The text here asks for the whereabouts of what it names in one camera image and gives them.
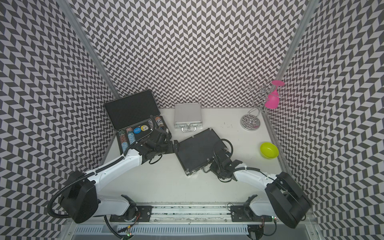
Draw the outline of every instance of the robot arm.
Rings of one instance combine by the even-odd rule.
[[[285,225],[295,228],[311,208],[312,202],[293,178],[285,172],[268,174],[247,167],[239,160],[232,161],[231,155],[226,149],[216,149],[215,161],[210,170],[221,179],[245,182],[263,191],[259,196],[254,195],[248,199],[245,213],[250,218],[277,216]]]
[[[137,209],[135,202],[129,197],[102,196],[99,193],[111,181],[132,168],[150,161],[156,155],[173,153],[171,137],[171,133],[167,132],[165,127],[155,128],[148,137],[142,141],[138,140],[113,161],[86,173],[79,171],[71,173],[65,187],[49,201],[48,214],[56,218],[71,217],[76,223],[82,223],[90,217],[109,214],[120,215],[127,220],[133,219]],[[59,196],[58,202],[68,213],[66,215],[57,214],[52,210],[53,202]]]
[[[125,155],[122,154],[86,173],[73,172],[66,186],[48,203],[48,213],[53,217],[71,217],[76,223],[82,223],[92,216],[110,214],[132,220],[137,210],[134,201],[124,195],[110,197],[99,193],[112,180],[153,159],[154,156],[173,153],[170,138],[170,132],[154,129],[148,138],[133,144]],[[268,174],[260,169],[247,167],[239,160],[232,161],[232,153],[228,154],[226,149],[216,149],[214,155],[215,161],[210,170],[219,178],[246,182],[264,192],[246,201],[247,209],[244,210],[250,218],[262,215],[277,216],[287,226],[295,228],[310,209],[311,201],[287,173]],[[58,202],[67,215],[59,215],[52,210],[54,200],[60,195]]]

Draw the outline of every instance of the case handle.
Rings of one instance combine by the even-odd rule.
[[[183,127],[181,127],[181,131],[182,132],[194,132],[194,131],[196,131],[196,126],[195,126],[194,130],[187,130],[187,131],[184,131]]]

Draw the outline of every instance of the black and white wallpaper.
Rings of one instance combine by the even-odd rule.
[[[308,0],[69,0],[121,96],[162,108],[251,104],[246,79],[274,77]]]
[[[0,239],[54,238],[47,200],[98,165],[113,97],[54,0],[1,1],[0,32]]]
[[[321,0],[273,124],[326,239],[384,239],[384,2]]]

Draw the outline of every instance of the yellow-green bowl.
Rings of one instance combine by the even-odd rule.
[[[260,152],[266,159],[274,159],[279,156],[279,150],[270,142],[265,142],[260,146]]]

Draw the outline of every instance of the open case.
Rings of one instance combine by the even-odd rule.
[[[104,107],[111,120],[113,128],[117,131],[116,136],[121,154],[123,153],[124,146],[129,147],[131,145],[129,139],[132,136],[138,141],[151,132],[153,124],[155,123],[151,121],[150,115],[153,115],[154,118],[159,117],[161,122],[168,129],[163,117],[160,116],[160,110],[156,105],[151,90],[146,90],[108,102],[104,104]],[[132,128],[130,134],[126,131],[129,127]]]

